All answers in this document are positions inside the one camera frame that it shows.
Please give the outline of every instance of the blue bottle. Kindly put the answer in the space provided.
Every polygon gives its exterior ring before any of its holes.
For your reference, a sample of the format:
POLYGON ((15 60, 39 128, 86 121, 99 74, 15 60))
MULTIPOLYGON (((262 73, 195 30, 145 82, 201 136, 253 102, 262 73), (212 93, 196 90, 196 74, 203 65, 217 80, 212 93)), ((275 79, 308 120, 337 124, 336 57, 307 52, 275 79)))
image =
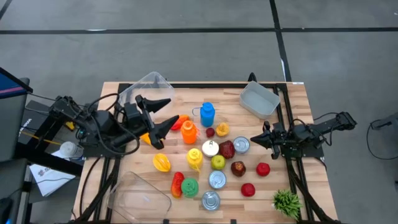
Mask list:
POLYGON ((201 125, 208 128, 211 127, 214 123, 214 116, 216 114, 216 110, 211 103, 203 103, 200 108, 200 122, 201 125))

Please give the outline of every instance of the gray carpet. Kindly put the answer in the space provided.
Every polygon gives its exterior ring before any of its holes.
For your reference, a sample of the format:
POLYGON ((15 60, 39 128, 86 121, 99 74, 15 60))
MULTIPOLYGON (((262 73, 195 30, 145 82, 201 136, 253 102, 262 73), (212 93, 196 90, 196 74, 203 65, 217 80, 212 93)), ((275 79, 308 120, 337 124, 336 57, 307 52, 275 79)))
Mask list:
MULTIPOLYGON (((398 27, 393 0, 276 4, 283 28, 398 27)), ((269 1, 261 0, 12 0, 0 20, 0 30, 273 26, 269 1)), ((371 121, 398 112, 398 32, 283 33, 283 38, 292 80, 305 82, 313 115, 347 111, 358 122, 353 131, 334 132, 332 147, 324 147, 340 220, 397 223, 398 159, 373 158, 366 130, 371 121)), ((0 52, 0 67, 29 77, 36 94, 71 95, 79 103, 97 98, 105 81, 136 81, 151 71, 169 81, 243 81, 250 72, 259 81, 284 80, 273 32, 0 35, 0 52)), ((391 127, 371 131, 374 153, 398 155, 396 134, 391 127)), ((35 189, 31 221, 66 222, 77 186, 71 181, 46 200, 35 189)))

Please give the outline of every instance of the small red ball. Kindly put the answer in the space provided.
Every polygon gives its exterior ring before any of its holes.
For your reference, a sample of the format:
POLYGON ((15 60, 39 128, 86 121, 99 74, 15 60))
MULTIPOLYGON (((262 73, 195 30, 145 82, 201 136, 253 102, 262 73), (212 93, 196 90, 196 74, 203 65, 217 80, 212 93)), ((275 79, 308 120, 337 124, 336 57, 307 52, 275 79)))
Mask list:
POLYGON ((213 128, 208 128, 206 129, 206 136, 208 138, 211 138, 214 136, 214 134, 216 133, 216 131, 213 128))
POLYGON ((256 172, 258 175, 260 175, 261 177, 265 177, 269 174, 269 172, 271 171, 271 168, 269 167, 268 164, 266 164, 265 162, 260 162, 257 165, 256 168, 256 172))
POLYGON ((256 189, 250 183, 246 183, 242 185, 241 193, 245 197, 252 197, 256 193, 256 189))

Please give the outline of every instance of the wooden table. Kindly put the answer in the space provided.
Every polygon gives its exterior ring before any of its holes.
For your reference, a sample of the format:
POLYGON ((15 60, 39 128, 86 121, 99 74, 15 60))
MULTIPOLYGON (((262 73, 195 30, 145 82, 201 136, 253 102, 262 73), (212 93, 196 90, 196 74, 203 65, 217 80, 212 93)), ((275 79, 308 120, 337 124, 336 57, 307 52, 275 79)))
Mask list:
MULTIPOLYGON (((119 84, 119 82, 105 82, 101 95, 116 93, 119 84)), ((311 109, 304 85, 302 83, 287 83, 287 88, 294 118, 300 118, 306 123, 312 123, 311 109)), ((215 125, 220 122, 227 122, 231 127, 230 134, 225 138, 215 136, 214 140, 216 142, 233 141, 238 136, 244 136, 249 139, 262 133, 262 124, 264 121, 255 117, 239 105, 239 94, 241 91, 241 88, 175 88, 175 98, 172 102, 173 107, 166 113, 159 114, 157 120, 161 121, 176 114, 192 114, 192 108, 200 107, 203 102, 209 101, 213 103, 216 109, 215 125)), ((287 126, 288 119, 285 103, 282 94, 280 96, 282 113, 285 125, 287 126)), ((114 98, 107 98, 100 101, 99 109, 105 109, 113 101, 114 98)), ((227 184, 223 189, 217 190, 221 197, 220 209, 215 212, 209 212, 202 207, 201 196, 207 190, 211 190, 211 187, 208 185, 208 175, 211 172, 211 166, 210 158, 204 158, 202 172, 199 174, 190 169, 185 160, 189 149, 193 147, 201 149, 201 145, 206 141, 205 128, 200 125, 200 117, 192 116, 192 119, 201 132, 200 139, 197 140, 196 144, 184 144, 181 134, 172 131, 167 135, 165 148, 161 151, 142 143, 137 152, 122 159, 119 177, 126 172, 133 171, 168 195, 172 200, 172 207, 166 218, 171 223, 230 223, 231 219, 237 219, 238 223, 294 223, 294 220, 284 217, 271 206, 272 197, 276 190, 290 189, 285 159, 280 156, 277 160, 272 160, 272 151, 270 149, 265 149, 253 142, 246 154, 236 154, 232 159, 227 161, 226 167, 223 170, 227 176, 227 184), (169 158, 172 164, 171 172, 161 173, 152 165, 154 154, 159 152, 166 154, 169 158), (247 171, 243 177, 235 177, 231 173, 230 166, 234 161, 243 161, 245 163, 247 171), (266 162, 270 165, 271 173, 267 177, 259 177, 256 174, 256 166, 259 162, 266 162), (176 171, 183 172, 185 177, 193 177, 198 181, 199 193, 195 198, 175 199, 171 196, 170 185, 176 171), (240 188, 246 182, 254 184, 256 188, 255 196, 245 198, 241 195, 240 188)), ((267 120, 270 124, 278 122, 276 111, 267 120)), ((98 191, 103 160, 101 159, 97 163, 89 176, 83 197, 83 208, 90 204, 98 191)), ((81 181, 73 208, 76 214, 78 214, 83 181, 93 161, 94 159, 88 159, 85 162, 83 173, 81 174, 81 181)), ((310 193, 327 215, 337 219, 325 168, 312 158, 304 158, 303 164, 310 193)), ((107 195, 104 197, 100 219, 105 218, 106 198, 107 195)), ((303 219, 307 219, 304 207, 302 209, 302 216, 303 219)), ((156 222, 156 220, 151 219, 144 221, 156 222)), ((116 212, 113 212, 112 223, 128 222, 116 212)))

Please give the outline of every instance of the transparent plastic bin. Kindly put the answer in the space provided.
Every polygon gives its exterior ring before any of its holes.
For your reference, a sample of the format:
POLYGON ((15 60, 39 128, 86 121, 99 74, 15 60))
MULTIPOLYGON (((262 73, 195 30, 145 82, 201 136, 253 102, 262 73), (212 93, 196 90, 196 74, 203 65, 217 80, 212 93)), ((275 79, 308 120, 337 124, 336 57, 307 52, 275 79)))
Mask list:
POLYGON ((266 119, 280 103, 280 98, 262 85, 251 81, 241 92, 239 103, 258 118, 266 119))
POLYGON ((161 223, 171 199, 133 172, 125 173, 111 190, 108 208, 131 223, 161 223))
POLYGON ((157 114, 165 113, 172 107, 174 88, 161 74, 151 72, 120 93, 120 105, 123 106, 126 102, 135 103, 137 95, 142 95, 142 97, 147 98, 148 100, 160 100, 165 98, 170 98, 172 100, 161 110, 156 112, 156 114, 150 112, 151 118, 155 119, 157 114))

